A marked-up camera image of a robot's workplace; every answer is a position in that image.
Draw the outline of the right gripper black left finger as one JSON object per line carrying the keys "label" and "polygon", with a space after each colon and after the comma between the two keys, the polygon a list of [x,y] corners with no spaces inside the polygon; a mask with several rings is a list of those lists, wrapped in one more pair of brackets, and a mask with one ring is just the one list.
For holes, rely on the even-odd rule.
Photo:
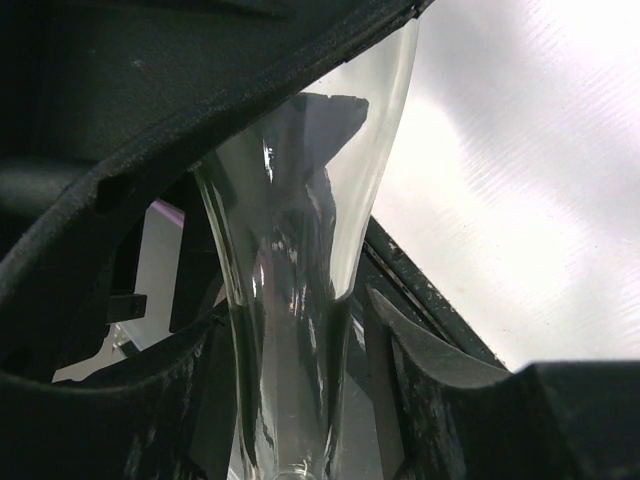
{"label": "right gripper black left finger", "polygon": [[86,350],[84,304],[206,153],[417,19],[424,1],[5,1],[1,371]]}

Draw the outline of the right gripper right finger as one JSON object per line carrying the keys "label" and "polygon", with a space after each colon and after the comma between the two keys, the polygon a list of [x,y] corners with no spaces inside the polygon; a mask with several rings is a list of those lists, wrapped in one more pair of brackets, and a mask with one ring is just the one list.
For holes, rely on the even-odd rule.
{"label": "right gripper right finger", "polygon": [[[635,479],[639,365],[485,364],[367,293],[380,452],[394,479]],[[202,479],[190,457],[219,309],[80,382],[1,377],[5,479]]]}

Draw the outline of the short clear glass bottle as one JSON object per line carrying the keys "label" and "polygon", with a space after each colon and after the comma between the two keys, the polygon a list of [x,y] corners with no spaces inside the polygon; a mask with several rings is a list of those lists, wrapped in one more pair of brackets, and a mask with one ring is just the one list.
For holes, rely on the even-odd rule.
{"label": "short clear glass bottle", "polygon": [[230,309],[247,479],[336,479],[350,299],[417,49],[410,22],[195,167]]}

